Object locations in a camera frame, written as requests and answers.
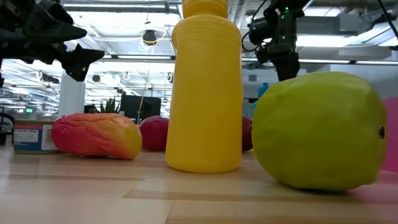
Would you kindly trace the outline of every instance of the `ceiling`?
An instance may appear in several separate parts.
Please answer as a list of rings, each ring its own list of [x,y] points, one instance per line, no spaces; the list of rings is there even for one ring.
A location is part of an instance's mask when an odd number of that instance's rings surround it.
[[[229,2],[228,19],[242,34],[248,31],[248,23],[261,2]],[[383,2],[389,12],[398,13],[396,0]],[[65,43],[69,50],[79,43],[84,48],[104,50],[107,55],[175,55],[170,36],[182,19],[180,1],[65,0],[63,3],[75,25],[88,31],[85,38]],[[398,45],[386,23],[373,24],[382,14],[376,0],[314,0],[305,13],[306,17],[298,20],[300,58],[384,60],[391,56],[388,46]],[[145,30],[155,30],[154,47],[143,43]],[[244,44],[247,49],[253,48],[248,38]],[[243,57],[254,55],[243,52]],[[311,72],[319,65],[306,64],[302,68]],[[42,75],[61,81],[63,70],[58,62],[46,65],[35,61],[29,65],[19,60],[5,60],[1,71],[8,87],[0,91],[0,105],[7,110],[14,110],[15,105],[38,105],[39,113],[49,116],[57,112],[60,85],[42,81]],[[168,79],[173,72],[173,61],[100,60],[91,65],[86,78],[86,104],[99,105],[107,98],[120,96],[115,89],[119,88],[127,94],[163,97],[162,114],[167,116],[172,89]],[[249,82],[249,74],[244,70],[244,85],[255,86]],[[99,75],[101,81],[94,82],[94,75]]]

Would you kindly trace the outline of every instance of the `plastic fruit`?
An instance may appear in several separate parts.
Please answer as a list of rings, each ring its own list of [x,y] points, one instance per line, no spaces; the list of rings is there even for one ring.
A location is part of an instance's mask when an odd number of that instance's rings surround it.
[[[76,156],[134,159],[141,151],[139,128],[118,114],[71,114],[57,119],[52,140],[61,151]]]
[[[142,148],[150,151],[165,151],[169,119],[152,116],[139,126],[142,134]]]
[[[254,112],[261,166],[299,189],[349,190],[377,179],[386,154],[386,110],[366,80],[311,73],[272,85]]]
[[[250,118],[242,118],[242,152],[246,152],[253,148],[251,142],[251,125],[253,121]]]

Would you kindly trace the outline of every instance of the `wooden table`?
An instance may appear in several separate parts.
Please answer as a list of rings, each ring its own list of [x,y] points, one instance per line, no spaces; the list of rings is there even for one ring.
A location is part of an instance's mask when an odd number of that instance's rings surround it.
[[[398,174],[345,194],[278,184],[244,154],[227,174],[135,161],[13,155],[0,149],[0,224],[398,223]]]

